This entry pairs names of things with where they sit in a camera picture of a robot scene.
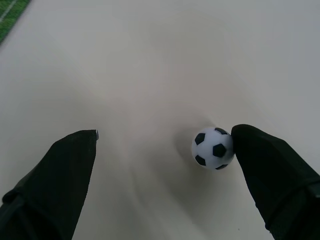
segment black and white soccer ball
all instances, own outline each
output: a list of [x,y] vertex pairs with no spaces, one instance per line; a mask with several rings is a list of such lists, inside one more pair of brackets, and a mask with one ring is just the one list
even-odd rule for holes
[[232,137],[218,127],[202,129],[192,140],[191,150],[196,162],[211,170],[224,169],[235,155]]

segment white floor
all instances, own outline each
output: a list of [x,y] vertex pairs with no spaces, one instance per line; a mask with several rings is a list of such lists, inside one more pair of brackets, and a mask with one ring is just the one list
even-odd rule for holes
[[273,239],[237,160],[201,169],[190,134],[251,124],[320,172],[319,26],[318,0],[33,0],[0,47],[0,195],[98,129],[73,239]]

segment green turf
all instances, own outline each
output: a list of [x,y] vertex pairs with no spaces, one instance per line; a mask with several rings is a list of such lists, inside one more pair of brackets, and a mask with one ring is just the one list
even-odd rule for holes
[[31,0],[0,0],[0,45]]

